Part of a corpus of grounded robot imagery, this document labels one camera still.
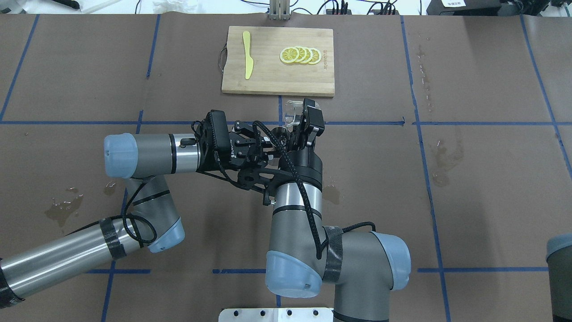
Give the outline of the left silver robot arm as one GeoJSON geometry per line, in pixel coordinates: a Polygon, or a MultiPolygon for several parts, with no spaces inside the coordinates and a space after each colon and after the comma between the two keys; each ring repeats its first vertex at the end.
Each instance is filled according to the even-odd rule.
{"type": "MultiPolygon", "coordinates": [[[[110,134],[190,132],[183,124],[2,124],[1,257],[8,259],[84,225],[120,214],[125,184],[105,174],[110,134]]],[[[166,180],[185,228],[179,245],[138,250],[100,273],[83,273],[12,308],[3,322],[109,322],[153,316],[215,319],[229,306],[274,306],[263,269],[271,208],[258,193],[201,174],[166,180]]]]}

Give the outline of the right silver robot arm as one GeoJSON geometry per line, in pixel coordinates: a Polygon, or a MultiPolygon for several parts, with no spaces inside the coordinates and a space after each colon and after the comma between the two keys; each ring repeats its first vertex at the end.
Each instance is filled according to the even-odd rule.
{"type": "Polygon", "coordinates": [[[266,253],[266,287],[275,295],[311,298],[335,285],[335,322],[387,322],[390,293],[406,287],[411,255],[398,236],[372,222],[340,228],[322,224],[322,162],[313,151],[318,128],[294,126],[279,169],[296,167],[299,182],[277,189],[266,253]]]}

